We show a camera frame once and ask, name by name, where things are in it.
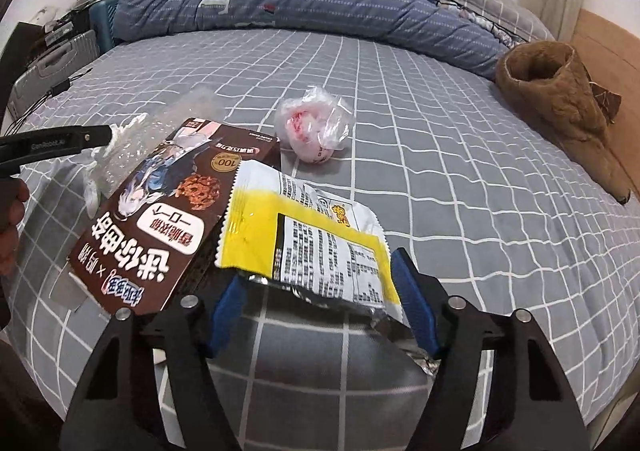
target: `clear plastic bag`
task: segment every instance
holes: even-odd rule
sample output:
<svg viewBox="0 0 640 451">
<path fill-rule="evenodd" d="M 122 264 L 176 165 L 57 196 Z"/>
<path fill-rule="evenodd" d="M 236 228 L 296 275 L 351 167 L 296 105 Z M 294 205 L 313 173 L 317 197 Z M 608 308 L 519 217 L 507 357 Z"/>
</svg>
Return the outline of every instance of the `clear plastic bag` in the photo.
<svg viewBox="0 0 640 451">
<path fill-rule="evenodd" d="M 300 160 L 327 161 L 344 147 L 353 128 L 353 108 L 342 97 L 321 87 L 310 87 L 300 99 L 287 99 L 276 109 L 275 127 L 280 142 Z"/>
<path fill-rule="evenodd" d="M 140 161 L 186 119 L 194 117 L 222 123 L 226 112 L 215 89 L 199 84 L 149 117 L 142 114 L 125 127 L 112 126 L 111 129 L 117 131 L 113 141 L 94 154 L 96 164 L 90 179 L 95 182 L 95 189 L 105 198 L 110 197 Z"/>
</svg>

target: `bed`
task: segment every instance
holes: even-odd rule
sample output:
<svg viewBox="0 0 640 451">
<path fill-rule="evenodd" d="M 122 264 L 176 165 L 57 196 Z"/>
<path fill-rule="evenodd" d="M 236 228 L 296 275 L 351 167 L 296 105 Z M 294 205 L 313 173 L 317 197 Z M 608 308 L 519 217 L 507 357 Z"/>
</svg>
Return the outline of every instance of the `bed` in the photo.
<svg viewBox="0 0 640 451">
<path fill-rule="evenodd" d="M 198 83 L 227 122 L 273 133 L 283 98 L 320 85 L 354 103 L 350 147 L 318 167 L 283 153 L 283 171 L 364 203 L 391 249 L 486 311 L 530 309 L 556 351 L 585 422 L 639 358 L 640 204 L 621 206 L 504 105 L 487 78 L 375 40 L 282 28 L 185 32 L 123 44 L 27 128 L 124 124 L 170 107 Z M 32 192 L 8 334 L 47 401 L 68 408 L 108 317 L 49 299 L 79 234 L 81 154 L 24 168 Z M 210 370 L 244 449 L 404 449 L 426 403 L 421 368 L 367 326 L 252 287 L 231 345 Z M 466 442 L 479 437 L 491 358 L 482 360 Z M 170 382 L 157 370 L 168 434 L 180 443 Z"/>
</svg>

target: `blue gripper pad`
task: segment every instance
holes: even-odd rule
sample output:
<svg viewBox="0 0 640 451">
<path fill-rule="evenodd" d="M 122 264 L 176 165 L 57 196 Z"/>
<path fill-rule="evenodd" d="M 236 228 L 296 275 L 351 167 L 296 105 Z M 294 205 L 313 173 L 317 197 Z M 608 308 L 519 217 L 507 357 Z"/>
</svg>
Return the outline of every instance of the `blue gripper pad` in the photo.
<svg viewBox="0 0 640 451">
<path fill-rule="evenodd" d="M 236 275 L 222 293 L 211 317 L 212 331 L 209 337 L 209 352 L 216 357 L 226 348 L 231 337 L 231 329 L 236 325 L 246 303 L 246 290 L 242 278 Z"/>
<path fill-rule="evenodd" d="M 436 316 L 420 291 L 414 273 L 418 274 L 406 251 L 396 249 L 391 254 L 391 278 L 418 346 L 435 359 L 442 350 L 438 342 Z"/>
</svg>

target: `silver bolt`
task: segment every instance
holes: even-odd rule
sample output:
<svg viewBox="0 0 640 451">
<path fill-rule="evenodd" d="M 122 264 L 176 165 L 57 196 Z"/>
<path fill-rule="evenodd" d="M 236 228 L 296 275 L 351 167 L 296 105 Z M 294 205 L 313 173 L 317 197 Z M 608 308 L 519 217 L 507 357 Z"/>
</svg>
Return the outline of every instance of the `silver bolt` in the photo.
<svg viewBox="0 0 640 451">
<path fill-rule="evenodd" d="M 447 303 L 453 310 L 462 310 L 466 306 L 465 299 L 460 296 L 451 296 Z"/>
<path fill-rule="evenodd" d="M 193 308 L 198 304 L 198 297 L 190 294 L 180 300 L 180 306 L 182 308 Z"/>
<path fill-rule="evenodd" d="M 131 311 L 127 307 L 119 308 L 116 311 L 116 319 L 118 321 L 127 320 L 127 319 L 129 319 L 130 315 L 131 315 Z"/>
<path fill-rule="evenodd" d="M 524 310 L 523 308 L 519 308 L 518 310 L 516 310 L 516 318 L 518 319 L 518 321 L 522 321 L 523 323 L 528 323 L 533 319 L 531 313 L 528 310 Z"/>
</svg>

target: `human hand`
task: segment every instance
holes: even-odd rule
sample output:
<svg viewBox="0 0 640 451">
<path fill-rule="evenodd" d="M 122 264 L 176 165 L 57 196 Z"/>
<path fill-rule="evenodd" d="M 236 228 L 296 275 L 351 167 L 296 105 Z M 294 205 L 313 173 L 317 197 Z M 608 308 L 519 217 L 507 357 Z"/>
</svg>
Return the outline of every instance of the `human hand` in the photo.
<svg viewBox="0 0 640 451">
<path fill-rule="evenodd" d="M 11 186 L 13 182 L 0 181 L 0 186 Z M 29 188 L 22 180 L 17 180 L 17 193 L 9 203 L 8 226 L 0 233 L 0 274 L 10 275 L 14 270 L 15 252 L 18 250 L 17 225 L 24 218 L 24 203 L 29 199 Z"/>
</svg>

